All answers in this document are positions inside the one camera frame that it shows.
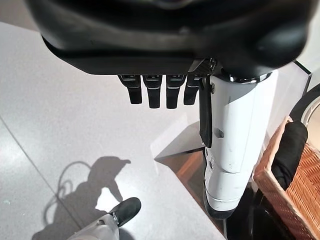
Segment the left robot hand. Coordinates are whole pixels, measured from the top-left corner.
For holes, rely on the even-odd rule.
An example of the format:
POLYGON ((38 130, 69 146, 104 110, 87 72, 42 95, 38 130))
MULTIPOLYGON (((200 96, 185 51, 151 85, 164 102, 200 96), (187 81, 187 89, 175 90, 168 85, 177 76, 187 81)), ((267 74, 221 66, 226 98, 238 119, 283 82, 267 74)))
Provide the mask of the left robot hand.
POLYGON ((316 0, 28 0, 47 48, 92 75, 116 75, 132 104, 199 100, 204 204, 228 218, 265 139, 277 70, 303 51, 316 0))

